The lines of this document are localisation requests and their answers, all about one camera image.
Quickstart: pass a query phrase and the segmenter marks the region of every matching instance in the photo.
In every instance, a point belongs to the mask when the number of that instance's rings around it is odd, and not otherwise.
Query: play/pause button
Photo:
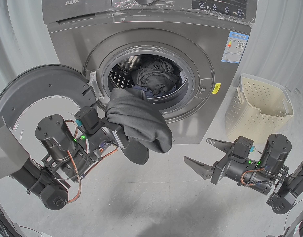
[[[238,9],[236,12],[237,12],[237,15],[238,15],[238,16],[241,16],[241,15],[242,15],[242,10],[241,10],[241,9]]]

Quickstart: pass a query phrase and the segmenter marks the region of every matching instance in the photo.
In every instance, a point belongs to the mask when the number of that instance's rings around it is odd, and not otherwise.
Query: black cloth
[[[142,90],[113,89],[105,116],[107,121],[122,125],[126,136],[150,150],[166,153],[172,147],[171,130]]]
[[[131,73],[135,85],[147,87],[154,95],[166,93],[176,84],[178,77],[173,74],[172,65],[158,57],[142,61],[140,69]]]

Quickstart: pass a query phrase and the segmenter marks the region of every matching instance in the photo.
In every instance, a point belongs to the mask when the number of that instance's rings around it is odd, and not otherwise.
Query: beige laundry basket
[[[284,87],[242,74],[226,112],[226,133],[231,140],[244,136],[255,143],[264,143],[293,116],[294,110]]]

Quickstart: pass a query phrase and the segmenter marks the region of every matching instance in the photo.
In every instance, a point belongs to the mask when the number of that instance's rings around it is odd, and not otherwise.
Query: blue connector
[[[82,122],[81,122],[80,120],[78,120],[78,119],[76,119],[76,124],[77,124],[78,126],[82,126]]]

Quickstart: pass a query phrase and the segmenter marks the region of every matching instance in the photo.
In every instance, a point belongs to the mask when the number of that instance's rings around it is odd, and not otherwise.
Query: aux logo
[[[70,0],[70,1],[67,1],[66,2],[66,4],[65,4],[65,6],[67,5],[67,4],[73,4],[73,3],[75,3],[75,2],[79,2],[79,0]]]

